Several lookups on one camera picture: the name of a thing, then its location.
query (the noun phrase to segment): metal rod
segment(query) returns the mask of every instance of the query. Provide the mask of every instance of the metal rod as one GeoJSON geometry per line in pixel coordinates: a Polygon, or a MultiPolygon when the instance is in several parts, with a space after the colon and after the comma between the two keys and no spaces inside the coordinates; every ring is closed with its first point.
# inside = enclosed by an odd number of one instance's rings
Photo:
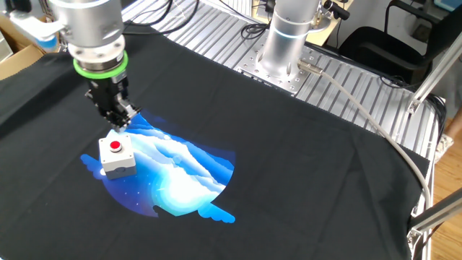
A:
{"type": "Polygon", "coordinates": [[[412,219],[409,226],[412,230],[423,233],[460,212],[462,212],[462,188],[412,219]]]}
{"type": "Polygon", "coordinates": [[[457,37],[454,43],[449,47],[446,54],[441,59],[438,66],[428,75],[424,83],[412,96],[407,111],[414,114],[419,108],[419,105],[425,100],[430,92],[435,88],[436,84],[451,68],[458,57],[462,55],[462,33],[457,37]]]}

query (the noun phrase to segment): wooden floor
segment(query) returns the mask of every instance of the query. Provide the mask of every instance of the wooden floor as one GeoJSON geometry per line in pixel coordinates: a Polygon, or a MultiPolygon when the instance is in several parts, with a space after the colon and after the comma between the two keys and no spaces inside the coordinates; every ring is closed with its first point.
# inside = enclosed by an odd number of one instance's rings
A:
{"type": "MultiPolygon", "coordinates": [[[[435,169],[434,203],[462,187],[462,133],[435,169]]],[[[462,214],[443,223],[432,236],[432,260],[462,260],[462,214]]]]}

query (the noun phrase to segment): green ring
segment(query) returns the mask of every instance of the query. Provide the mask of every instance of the green ring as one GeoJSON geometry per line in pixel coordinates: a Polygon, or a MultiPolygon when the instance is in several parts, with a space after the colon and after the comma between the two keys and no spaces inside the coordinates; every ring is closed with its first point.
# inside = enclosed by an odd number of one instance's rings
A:
{"type": "Polygon", "coordinates": [[[74,59],[75,71],[81,76],[86,77],[88,79],[109,79],[111,77],[115,77],[119,75],[120,73],[122,73],[126,69],[127,65],[128,65],[128,55],[126,51],[123,51],[122,64],[118,66],[117,68],[111,71],[104,72],[104,73],[94,73],[94,72],[85,71],[78,65],[77,60],[74,59]]]}

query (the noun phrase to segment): black office chair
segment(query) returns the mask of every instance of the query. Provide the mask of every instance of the black office chair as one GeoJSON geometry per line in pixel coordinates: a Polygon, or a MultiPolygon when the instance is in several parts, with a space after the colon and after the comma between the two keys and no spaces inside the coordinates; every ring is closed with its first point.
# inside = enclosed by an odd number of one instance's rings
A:
{"type": "Polygon", "coordinates": [[[387,7],[385,32],[361,27],[344,41],[339,54],[390,76],[401,76],[407,83],[414,84],[430,73],[432,60],[448,48],[461,32],[462,5],[438,21],[402,1],[393,0],[387,7]],[[432,23],[425,55],[387,33],[390,7],[398,7],[432,23]]]}

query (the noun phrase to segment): metal mounting plate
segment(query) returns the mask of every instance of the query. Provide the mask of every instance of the metal mounting plate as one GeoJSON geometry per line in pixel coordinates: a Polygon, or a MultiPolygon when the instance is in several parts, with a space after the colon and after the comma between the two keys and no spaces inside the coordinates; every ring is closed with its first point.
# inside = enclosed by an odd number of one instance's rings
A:
{"type": "MultiPolygon", "coordinates": [[[[238,72],[246,74],[249,77],[255,77],[261,79],[268,85],[273,85],[275,87],[280,87],[287,92],[290,92],[292,95],[297,94],[305,83],[306,79],[310,73],[299,70],[297,73],[294,73],[289,79],[280,79],[274,77],[267,71],[264,71],[257,64],[257,54],[264,47],[266,42],[266,37],[261,37],[258,39],[252,48],[246,53],[246,55],[239,61],[235,69],[238,72]]],[[[302,52],[303,61],[317,61],[319,55],[317,53],[310,53],[308,50],[304,49],[302,52]]]]}

